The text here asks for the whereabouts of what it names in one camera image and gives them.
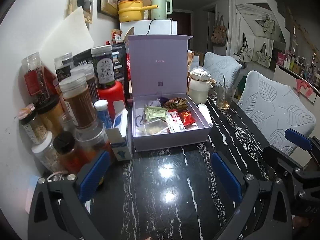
pink bow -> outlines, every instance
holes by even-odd
[[[307,98],[309,98],[309,96],[311,96],[311,94],[313,93],[313,88],[310,87],[310,84],[301,80],[301,79],[296,79],[297,82],[297,92],[300,93],[300,89],[303,86],[305,89],[309,88],[308,91],[306,92],[305,96]]]

glass cup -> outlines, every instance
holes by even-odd
[[[226,82],[226,86],[224,86],[224,82],[219,82],[219,86],[217,89],[217,101],[216,105],[220,109],[227,110],[230,107],[232,98],[235,93],[234,88],[230,88],[231,84]]]

canvas bag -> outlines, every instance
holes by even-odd
[[[261,50],[257,51],[257,53],[259,54],[257,62],[268,68],[270,56],[268,56],[268,54],[267,54],[266,43],[263,43]]]
[[[215,46],[221,47],[225,46],[227,42],[227,28],[224,26],[223,15],[221,15],[219,20],[218,14],[216,25],[211,36],[211,41]]]
[[[245,34],[243,33],[242,47],[240,49],[240,60],[243,63],[250,62],[252,57],[252,49],[249,48]]]

green packet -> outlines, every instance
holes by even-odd
[[[161,119],[165,120],[167,111],[168,111],[167,109],[162,108],[162,107],[158,107],[158,106],[145,106],[144,107],[144,112],[146,114],[147,122],[149,122],[150,120],[152,120],[154,118],[161,118]]]

leaf pattern cushion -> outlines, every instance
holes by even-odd
[[[241,64],[239,64],[233,57],[219,56],[212,52],[207,52],[204,55],[203,67],[208,70],[210,77],[213,78],[217,84],[223,81],[223,75],[225,81],[232,84],[239,75]]]
[[[315,116],[305,108],[291,87],[272,81],[252,70],[247,75],[238,106],[250,117],[269,143],[287,155],[297,147],[284,137],[292,128],[309,136]]]

